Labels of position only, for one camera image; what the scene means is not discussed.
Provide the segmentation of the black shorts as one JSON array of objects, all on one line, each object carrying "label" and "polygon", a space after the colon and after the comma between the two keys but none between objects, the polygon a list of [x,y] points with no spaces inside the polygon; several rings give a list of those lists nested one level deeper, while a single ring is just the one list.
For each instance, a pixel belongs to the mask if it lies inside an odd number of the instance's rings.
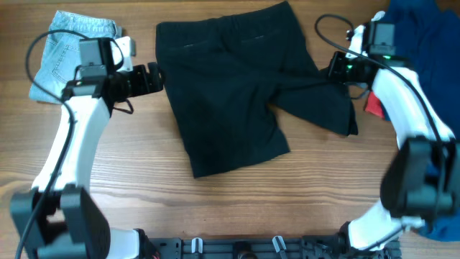
[{"label": "black shorts", "polygon": [[316,67],[286,1],[245,14],[162,22],[156,57],[196,178],[288,153],[273,106],[339,135],[358,132],[348,87]]}]

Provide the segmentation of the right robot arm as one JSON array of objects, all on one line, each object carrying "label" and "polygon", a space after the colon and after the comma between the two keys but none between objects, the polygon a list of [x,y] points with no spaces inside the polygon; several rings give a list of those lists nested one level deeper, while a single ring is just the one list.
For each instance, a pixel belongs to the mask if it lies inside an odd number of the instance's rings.
[{"label": "right robot arm", "polygon": [[366,83],[394,127],[398,152],[385,173],[379,201],[346,224],[351,250],[382,250],[415,230],[428,239],[459,241],[459,139],[437,115],[412,65],[396,55],[395,26],[369,22],[347,32],[329,78]]}]

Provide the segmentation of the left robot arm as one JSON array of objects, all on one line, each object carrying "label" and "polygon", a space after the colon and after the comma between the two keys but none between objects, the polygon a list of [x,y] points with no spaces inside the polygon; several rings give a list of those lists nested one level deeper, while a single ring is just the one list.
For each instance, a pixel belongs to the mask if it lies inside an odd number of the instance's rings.
[{"label": "left robot arm", "polygon": [[30,258],[158,258],[140,229],[119,230],[90,195],[96,148],[117,104],[162,90],[157,65],[133,65],[129,37],[82,39],[80,65],[60,96],[59,128],[27,193],[12,197],[18,253]]}]

